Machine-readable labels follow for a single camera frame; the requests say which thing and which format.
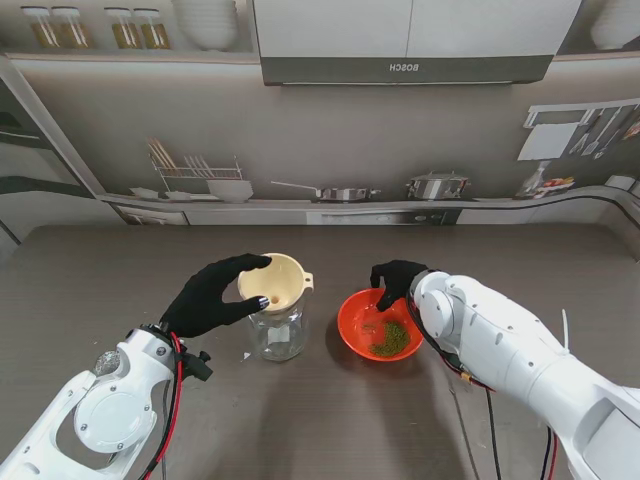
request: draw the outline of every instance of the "red bowl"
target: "red bowl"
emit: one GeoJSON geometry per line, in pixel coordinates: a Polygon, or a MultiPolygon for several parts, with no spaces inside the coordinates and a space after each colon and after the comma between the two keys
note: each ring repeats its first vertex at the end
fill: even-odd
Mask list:
{"type": "Polygon", "coordinates": [[[414,354],[422,344],[422,334],[415,326],[404,298],[396,301],[391,308],[379,312],[376,304],[382,298],[383,288],[369,288],[351,295],[340,307],[338,330],[349,348],[370,360],[395,362],[414,354]],[[409,332],[409,345],[393,357],[378,357],[371,353],[371,344],[384,343],[384,323],[395,321],[404,325],[409,332]]]}

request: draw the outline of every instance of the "black glove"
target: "black glove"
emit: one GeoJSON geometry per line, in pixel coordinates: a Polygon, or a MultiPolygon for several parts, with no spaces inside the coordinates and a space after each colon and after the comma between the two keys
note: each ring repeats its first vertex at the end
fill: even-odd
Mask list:
{"type": "Polygon", "coordinates": [[[399,298],[403,298],[411,282],[419,273],[429,270],[421,263],[407,262],[406,260],[392,260],[389,263],[376,265],[371,269],[371,286],[380,286],[380,277],[384,278],[384,295],[376,305],[381,312],[388,309],[399,298]]]}
{"type": "Polygon", "coordinates": [[[185,284],[162,315],[160,324],[179,337],[193,338],[220,325],[231,325],[269,305],[266,297],[223,303],[222,293],[241,272],[264,268],[271,258],[246,253],[207,265],[185,284]]]}

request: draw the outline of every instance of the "gray table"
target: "gray table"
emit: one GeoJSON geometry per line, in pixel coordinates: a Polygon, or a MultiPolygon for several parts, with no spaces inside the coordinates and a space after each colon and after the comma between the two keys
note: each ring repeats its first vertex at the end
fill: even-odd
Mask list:
{"type": "MultiPolygon", "coordinates": [[[[185,384],[170,479],[495,478],[483,391],[447,372],[426,345],[377,364],[339,338],[342,301],[367,287],[371,265],[393,258],[474,276],[558,336],[566,308],[574,353],[613,381],[640,384],[640,268],[603,229],[44,228],[0,270],[0,457],[69,378],[131,327],[156,321],[192,273],[245,251],[283,252],[314,273],[311,340],[284,364],[243,360],[251,344],[242,322],[189,341],[211,354],[214,375],[185,384]]],[[[503,478],[537,479],[545,427],[502,395],[494,407],[503,478]]],[[[101,465],[71,437],[67,424],[61,445],[101,465]]],[[[556,479],[568,478],[560,454],[556,479]]]]}

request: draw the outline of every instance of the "beige funnel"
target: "beige funnel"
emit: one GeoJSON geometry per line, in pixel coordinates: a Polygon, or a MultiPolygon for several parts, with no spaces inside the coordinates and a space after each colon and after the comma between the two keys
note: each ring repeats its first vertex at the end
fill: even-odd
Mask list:
{"type": "Polygon", "coordinates": [[[242,298],[267,297],[270,303],[265,311],[278,312],[296,303],[307,288],[313,290],[313,275],[295,259],[281,253],[265,256],[273,259],[268,267],[242,272],[238,277],[242,298]]]}

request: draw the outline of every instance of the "stainless steel pot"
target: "stainless steel pot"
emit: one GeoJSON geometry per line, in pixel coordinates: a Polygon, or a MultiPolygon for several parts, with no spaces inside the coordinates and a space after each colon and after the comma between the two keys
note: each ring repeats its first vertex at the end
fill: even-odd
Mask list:
{"type": "Polygon", "coordinates": [[[407,187],[409,200],[439,200],[443,198],[459,198],[469,184],[467,177],[455,173],[420,175],[413,177],[407,187]]]}
{"type": "Polygon", "coordinates": [[[285,187],[304,188],[314,190],[316,198],[321,202],[362,202],[370,200],[373,195],[380,193],[380,190],[370,188],[316,188],[306,185],[296,185],[295,183],[271,182],[285,187]]]}

